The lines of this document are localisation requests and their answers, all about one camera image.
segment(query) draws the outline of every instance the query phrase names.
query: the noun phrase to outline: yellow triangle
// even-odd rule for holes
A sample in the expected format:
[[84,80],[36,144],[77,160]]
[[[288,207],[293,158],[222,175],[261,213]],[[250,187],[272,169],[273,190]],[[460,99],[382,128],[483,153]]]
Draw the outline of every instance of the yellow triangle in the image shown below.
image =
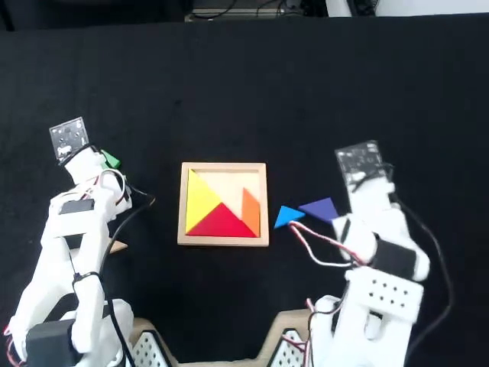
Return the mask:
[[189,170],[189,186],[186,191],[186,222],[185,233],[204,219],[219,204],[221,199],[212,191],[207,183]]

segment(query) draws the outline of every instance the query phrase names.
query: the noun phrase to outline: black cloth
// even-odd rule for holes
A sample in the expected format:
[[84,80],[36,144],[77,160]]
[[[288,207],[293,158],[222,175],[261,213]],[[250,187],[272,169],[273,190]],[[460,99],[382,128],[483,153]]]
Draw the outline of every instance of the black cloth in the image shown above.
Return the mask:
[[[180,361],[255,357],[279,311],[345,285],[341,269],[312,263],[287,229],[271,230],[268,248],[178,246],[181,163],[267,163],[273,226],[280,205],[325,196],[346,213],[334,149],[368,139],[439,237],[457,293],[412,365],[484,360],[488,32],[489,17],[473,15],[0,34],[0,321],[31,279],[49,199],[70,187],[48,127],[81,115],[91,142],[157,196],[122,233],[129,250],[109,257],[106,288],[151,320]],[[446,291],[432,243],[411,228],[432,259],[416,335]]]

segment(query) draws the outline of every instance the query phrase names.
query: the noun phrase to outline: wire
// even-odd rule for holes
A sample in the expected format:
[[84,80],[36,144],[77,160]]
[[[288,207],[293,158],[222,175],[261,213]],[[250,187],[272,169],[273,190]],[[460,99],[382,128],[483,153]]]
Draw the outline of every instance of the wire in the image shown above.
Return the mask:
[[304,356],[304,363],[303,363],[304,366],[309,365],[309,358],[310,358],[311,366],[314,367],[313,331],[311,330],[311,322],[313,320],[313,317],[315,315],[334,315],[335,313],[340,311],[343,306],[343,302],[345,301],[345,297],[346,297],[346,293],[348,292],[349,285],[350,285],[349,283],[346,284],[342,297],[336,303],[335,307],[333,307],[330,311],[315,310],[309,315],[309,319],[307,319],[307,330],[309,331],[309,338],[307,339],[306,342],[306,354]]
[[436,252],[438,253],[438,259],[440,262],[440,267],[442,269],[443,278],[445,280],[445,284],[448,291],[449,302],[446,305],[445,309],[414,339],[414,341],[410,344],[405,358],[405,364],[407,364],[408,359],[413,354],[416,347],[428,336],[436,327],[443,322],[444,319],[450,314],[454,304],[455,304],[455,291],[453,289],[452,279],[450,278],[449,270],[445,261],[445,256],[443,255],[442,247],[440,246],[438,239],[435,237],[435,234],[432,230],[421,220],[421,218],[411,210],[406,204],[403,203],[399,197],[393,193],[393,199],[400,205],[400,208],[406,212],[412,220],[421,228],[424,233],[431,238],[433,245],[435,245]]
[[280,16],[280,11],[282,10],[282,5],[285,3],[286,0],[280,0],[277,6],[277,11],[275,13],[275,18],[278,18]]
[[14,367],[25,367],[25,362],[24,361],[20,361],[20,362],[17,362],[14,358],[14,356],[12,355],[12,346],[14,345],[14,339],[10,336],[8,339],[7,339],[7,359],[8,359],[8,362],[13,365]]
[[110,319],[112,320],[112,323],[114,324],[115,333],[117,334],[117,337],[121,342],[124,356],[129,361],[129,365],[131,367],[135,367],[136,364],[134,363],[134,359],[132,358],[131,351],[129,350],[128,344],[126,343],[124,335],[122,334],[121,327],[119,326],[119,323],[115,318],[114,303],[112,302],[112,299],[110,297],[106,297],[106,298],[107,298],[107,305],[108,305],[108,313],[110,315]]
[[110,240],[110,242],[107,245],[107,248],[105,249],[104,257],[102,258],[102,264],[100,266],[101,271],[103,270],[103,266],[105,264],[105,260],[107,259],[107,256],[110,253],[110,250],[111,250],[112,246],[114,245],[115,241],[117,240],[117,237],[118,237],[119,233],[131,221],[131,219],[133,219],[137,214],[139,214],[143,210],[148,209],[149,207],[151,207],[154,204],[154,202],[156,201],[156,198],[153,195],[150,195],[149,193],[145,193],[144,191],[141,191],[141,190],[137,189],[136,187],[131,186],[129,183],[128,183],[128,187],[132,191],[134,191],[136,193],[139,193],[140,195],[143,195],[143,196],[147,197],[148,198],[148,201],[145,204],[139,206],[137,209],[135,209],[131,214],[129,214],[128,217],[122,221],[122,223],[119,225],[119,227],[117,227],[117,229],[115,230],[114,234],[112,235],[112,239]]
[[289,339],[286,335],[282,335],[282,339],[289,343],[291,346],[295,346],[301,352],[305,352],[304,345],[306,345],[306,342],[296,342],[292,339]]
[[10,325],[7,325],[6,327],[4,327],[3,329],[3,336],[10,336],[11,335],[11,331],[10,331]]
[[118,205],[122,201],[122,199],[124,199],[125,196],[125,177],[119,170],[115,170],[114,168],[106,168],[102,172],[100,172],[99,175],[98,182],[100,187],[102,187],[102,177],[104,176],[104,174],[107,174],[108,172],[111,172],[114,175],[118,175],[122,180],[122,189],[121,189],[122,193],[121,196],[115,201],[115,205]]
[[309,234],[314,235],[315,237],[317,237],[319,239],[326,240],[327,242],[331,243],[335,247],[340,248],[341,250],[343,250],[346,253],[348,253],[358,264],[364,265],[364,262],[360,259],[360,257],[355,252],[353,252],[352,250],[350,250],[349,248],[347,248],[346,246],[344,246],[342,243],[340,243],[340,242],[338,242],[338,241],[336,241],[336,240],[334,240],[334,239],[332,239],[332,238],[330,238],[328,236],[320,235],[319,233],[314,232],[313,230],[311,230],[310,228],[306,227],[302,223],[296,222],[294,220],[292,220],[292,221],[289,222],[289,227],[295,233],[295,235],[301,241],[301,243],[304,245],[304,247],[306,248],[307,252],[309,253],[309,256],[311,257],[311,259],[316,264],[321,265],[321,266],[332,266],[332,267],[336,267],[336,268],[348,268],[348,267],[351,266],[351,262],[337,263],[337,262],[324,262],[324,261],[319,260],[313,254],[313,251],[311,249],[311,246],[306,241],[306,239],[303,237],[303,235],[300,233],[299,229],[302,229],[303,231],[306,231]]
[[223,16],[227,12],[231,11],[234,8],[234,6],[236,5],[237,2],[238,2],[238,0],[232,0],[231,4],[229,4],[229,6],[224,11],[221,11],[220,13],[215,14],[215,15],[209,15],[209,16],[207,16],[207,15],[198,15],[196,13],[192,13],[192,15],[195,18],[198,18],[198,19],[207,19],[207,20],[216,19],[216,18],[219,18],[219,17]]
[[268,0],[267,2],[264,2],[263,4],[260,4],[258,7],[257,7],[257,14],[256,14],[256,17],[258,17],[258,13],[260,12],[260,10],[269,5],[269,4],[273,4],[274,2],[277,2],[278,0]]
[[383,163],[379,167],[375,168],[374,170],[370,171],[368,174],[365,174],[356,184],[355,187],[352,190],[352,193],[357,191],[361,185],[363,185],[365,182],[373,178],[376,174],[379,174],[382,170],[385,171],[385,168],[389,168],[389,172],[386,173],[387,175],[387,180],[389,182],[392,182],[393,175],[394,175],[394,166],[390,163]]
[[[104,174],[104,172],[109,172],[109,171],[112,172],[112,173],[115,173],[115,174],[120,174],[121,178],[124,181],[124,184],[123,184],[124,189],[122,190],[122,192],[125,193],[125,187],[126,187],[125,178],[122,175],[122,173],[119,172],[119,171],[117,171],[117,170],[113,170],[113,169],[104,170],[99,175],[99,182],[102,182],[102,174]],[[145,193],[144,191],[141,191],[141,190],[139,190],[139,189],[137,189],[135,187],[132,187],[128,183],[127,183],[127,186],[130,187],[131,190],[133,190],[135,193],[139,193],[140,195],[143,195],[143,196],[149,198],[149,200],[148,200],[147,203],[145,203],[144,205],[139,206],[136,210],[134,210],[126,219],[124,219],[122,221],[122,223],[119,225],[119,227],[115,230],[114,234],[112,235],[112,239],[109,241],[109,243],[107,245],[107,248],[105,249],[105,252],[104,252],[104,255],[103,255],[103,258],[102,258],[102,263],[100,265],[101,271],[103,269],[103,265],[105,264],[105,259],[107,258],[108,254],[110,253],[110,249],[114,245],[114,243],[115,243],[115,241],[116,241],[119,233],[122,231],[122,229],[137,214],[139,214],[140,212],[142,212],[144,209],[147,209],[150,206],[152,206],[154,204],[154,202],[156,201],[156,199],[155,199],[155,197],[153,195],[150,195],[148,193]],[[124,352],[124,357],[128,360],[129,365],[131,367],[135,367],[136,365],[135,365],[134,360],[132,358],[131,351],[129,350],[128,344],[126,343],[125,338],[124,338],[124,335],[122,334],[121,327],[118,324],[117,318],[115,317],[114,303],[113,303],[112,299],[108,296],[107,292],[105,291],[105,289],[103,287],[102,279],[100,278],[100,274],[99,273],[96,273],[94,271],[91,271],[91,272],[89,272],[87,274],[84,274],[84,275],[81,275],[81,274],[77,273],[76,270],[75,270],[75,267],[73,265],[73,259],[72,259],[71,254],[70,254],[70,250],[68,250],[68,256],[70,257],[71,266],[73,267],[73,291],[75,291],[75,283],[77,281],[81,281],[82,279],[85,279],[88,276],[92,276],[92,275],[96,275],[99,278],[100,285],[101,285],[102,290],[103,290],[103,292],[105,294],[105,299],[107,300],[109,315],[110,315],[112,324],[114,325],[115,333],[117,334],[117,337],[119,339],[119,342],[121,343],[122,351]]]

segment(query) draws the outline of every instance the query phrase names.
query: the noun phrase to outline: black cable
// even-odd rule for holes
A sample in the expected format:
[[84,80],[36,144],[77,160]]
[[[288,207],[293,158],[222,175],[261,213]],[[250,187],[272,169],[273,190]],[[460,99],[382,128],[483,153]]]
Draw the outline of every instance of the black cable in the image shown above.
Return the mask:
[[135,209],[131,214],[129,214],[127,216],[127,218],[124,219],[122,221],[122,223],[119,225],[119,227],[117,227],[117,229],[115,230],[114,234],[112,235],[112,239],[109,241],[107,248],[105,249],[104,256],[102,258],[102,263],[100,265],[100,271],[101,272],[103,271],[103,266],[105,264],[105,260],[107,259],[108,254],[110,254],[110,250],[111,250],[112,246],[114,245],[115,241],[117,240],[119,233],[131,221],[131,219],[133,219],[137,214],[139,214],[143,210],[152,206],[154,204],[154,201],[155,201],[155,197],[153,195],[150,195],[149,193],[145,193],[144,191],[138,190],[136,187],[131,186],[128,182],[126,182],[126,186],[129,187],[134,192],[139,193],[140,195],[147,197],[148,201],[145,204],[139,206],[137,209]]
[[94,145],[87,143],[85,145],[82,145],[80,148],[76,149],[75,151],[71,152],[70,154],[68,154],[68,157],[66,157],[62,161],[60,161],[60,163],[58,163],[58,165],[60,167],[65,167],[69,161],[74,159],[74,157],[76,157],[78,155],[78,153],[80,153],[81,151],[84,151],[86,148],[91,148],[93,151],[98,151],[98,149]]
[[96,271],[89,271],[88,273],[83,274],[83,275],[75,272],[75,274],[73,274],[73,282],[72,282],[73,292],[75,293],[76,297],[78,298],[78,295],[76,294],[76,291],[75,291],[75,283],[82,281],[83,279],[85,279],[87,277],[92,277],[92,276],[97,277],[99,279],[100,286],[102,287],[102,291],[104,292],[105,299],[107,300],[108,313],[110,315],[110,319],[112,321],[112,324],[114,325],[115,333],[117,334],[119,342],[121,343],[121,347],[122,347],[122,351],[124,353],[124,357],[129,361],[129,365],[131,367],[136,367],[136,364],[134,363],[134,359],[132,358],[131,351],[129,350],[128,344],[126,343],[124,335],[122,334],[121,327],[119,326],[119,322],[117,321],[117,318],[115,317],[114,303],[112,302],[112,299],[107,295],[107,292],[104,289],[104,286],[102,283],[102,278],[100,277],[100,274],[97,273]]
[[209,19],[216,19],[216,18],[219,18],[220,16],[226,14],[228,11],[232,10],[237,2],[238,2],[238,0],[232,0],[231,4],[229,4],[229,6],[226,8],[226,10],[221,11],[220,13],[215,14],[215,15],[207,16],[207,15],[198,15],[196,13],[192,13],[192,15],[198,19],[208,19],[208,20]]
[[5,29],[10,32],[15,31],[14,22],[5,4],[5,0],[0,0],[0,15],[5,23]]
[[129,350],[128,344],[125,342],[124,335],[122,335],[121,327],[119,326],[119,323],[115,318],[114,303],[112,302],[112,299],[110,297],[105,297],[105,298],[107,298],[107,306],[108,306],[108,313],[110,315],[110,320],[112,320],[112,323],[114,324],[115,333],[117,334],[117,337],[121,342],[122,350],[124,351],[124,356],[129,361],[129,365],[131,365],[131,367],[136,367],[136,364],[134,363],[134,360],[132,358],[131,351]]
[[264,7],[264,6],[267,6],[269,4],[272,4],[274,2],[278,2],[278,0],[268,0],[267,2],[264,2],[263,4],[260,4],[258,7],[257,7],[257,14],[256,14],[256,17],[258,16],[258,13],[260,12],[260,10]]
[[449,270],[446,265],[445,256],[443,255],[442,248],[432,230],[421,220],[421,218],[414,211],[412,211],[406,204],[404,204],[403,201],[399,199],[399,197],[395,193],[392,193],[391,196],[393,197],[394,201],[396,201],[400,205],[400,208],[404,212],[406,212],[412,220],[414,220],[414,222],[421,228],[422,231],[424,231],[424,233],[428,235],[428,237],[431,238],[433,244],[435,245],[436,252],[438,253],[438,259],[440,262],[440,267],[442,269],[442,274],[446,283],[449,297],[449,302],[445,309],[421,333],[419,333],[414,341],[412,341],[409,345],[409,348],[406,352],[406,358],[404,360],[404,363],[407,364],[408,359],[411,357],[416,347],[450,314],[450,311],[455,304],[455,291],[453,289],[452,279],[450,278]]
[[348,7],[350,8],[351,16],[358,16],[357,5],[355,4],[355,0],[346,0]]
[[[140,195],[147,197],[148,201],[145,204],[139,206],[131,214],[129,214],[129,216],[126,219],[124,219],[122,221],[122,223],[119,225],[119,227],[115,230],[114,234],[112,235],[112,239],[109,241],[108,246],[105,249],[105,252],[104,252],[104,255],[102,258],[102,263],[100,265],[100,269],[101,269],[100,271],[102,271],[103,265],[105,263],[105,259],[107,258],[108,254],[110,253],[110,250],[111,250],[112,246],[114,245],[115,241],[117,240],[119,233],[131,221],[131,219],[133,219],[137,214],[139,214],[143,210],[152,206],[154,201],[155,201],[155,198],[153,195],[150,195],[149,193],[145,193],[144,191],[141,191],[141,190],[137,189],[136,187],[129,185],[129,183],[127,183],[127,182],[126,182],[126,186],[129,187],[135,193],[139,193]],[[81,281],[81,280],[83,280],[89,276],[96,276],[99,278],[100,285],[102,286],[102,290],[105,294],[105,299],[107,300],[110,318],[111,318],[112,324],[114,325],[115,333],[117,334],[117,337],[119,338],[119,341],[121,343],[121,347],[122,347],[122,350],[124,352],[124,357],[129,361],[129,365],[131,367],[135,367],[136,365],[135,365],[134,360],[132,358],[131,351],[129,350],[128,344],[125,341],[124,335],[122,335],[121,327],[118,324],[117,318],[115,317],[114,303],[112,302],[112,299],[107,295],[107,292],[104,290],[100,274],[95,272],[95,271],[90,271],[84,275],[81,275],[80,273],[76,272],[75,267],[73,265],[73,260],[71,258],[71,254],[69,252],[68,252],[68,255],[70,257],[70,262],[71,262],[71,265],[73,267],[73,283],[72,283],[72,286],[73,286],[73,291],[75,294],[76,294],[76,292],[75,292],[75,283],[76,282]]]
[[370,171],[368,174],[365,174],[356,184],[355,187],[352,190],[352,193],[357,191],[361,185],[363,185],[365,182],[373,178],[375,175],[379,174],[382,170],[386,170],[386,168],[389,169],[389,172],[386,173],[387,175],[387,180],[389,182],[392,182],[393,175],[394,175],[394,166],[390,163],[382,163],[379,167],[375,168],[374,170]]
[[282,10],[282,5],[285,3],[286,0],[280,0],[277,6],[277,11],[275,12],[275,18],[278,18],[280,16],[280,10]]

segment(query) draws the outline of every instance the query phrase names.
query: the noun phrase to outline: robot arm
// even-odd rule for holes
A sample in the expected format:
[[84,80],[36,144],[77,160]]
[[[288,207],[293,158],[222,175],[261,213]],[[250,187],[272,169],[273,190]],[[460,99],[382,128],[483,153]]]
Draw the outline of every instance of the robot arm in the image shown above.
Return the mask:
[[429,259],[411,239],[399,205],[390,201],[395,189],[377,143],[336,154],[351,213],[332,224],[338,240],[367,266],[345,273],[348,285],[343,298],[336,299],[341,309],[334,332],[331,296],[316,302],[311,358],[316,366],[402,367],[423,298],[417,281],[427,277]]
[[[43,352],[39,346],[44,341],[39,335],[57,333],[61,325],[44,321],[60,298],[73,292],[78,307],[76,312],[65,315],[63,321],[72,322],[64,330],[66,335],[58,336],[60,340],[69,338],[66,346],[76,351],[75,356],[69,356],[73,358],[72,365],[105,366],[116,355],[120,361],[121,344],[110,319],[103,317],[105,295],[100,280],[97,276],[84,276],[101,270],[110,243],[107,223],[132,206],[124,177],[116,170],[104,168],[104,163],[105,157],[98,151],[90,146],[81,147],[65,166],[76,186],[50,202],[34,276],[8,326],[19,357],[28,360],[29,365],[42,365],[39,353]],[[69,236],[81,239],[79,248],[68,247]],[[132,328],[131,308],[121,300],[114,303],[119,314],[116,318],[127,340]]]

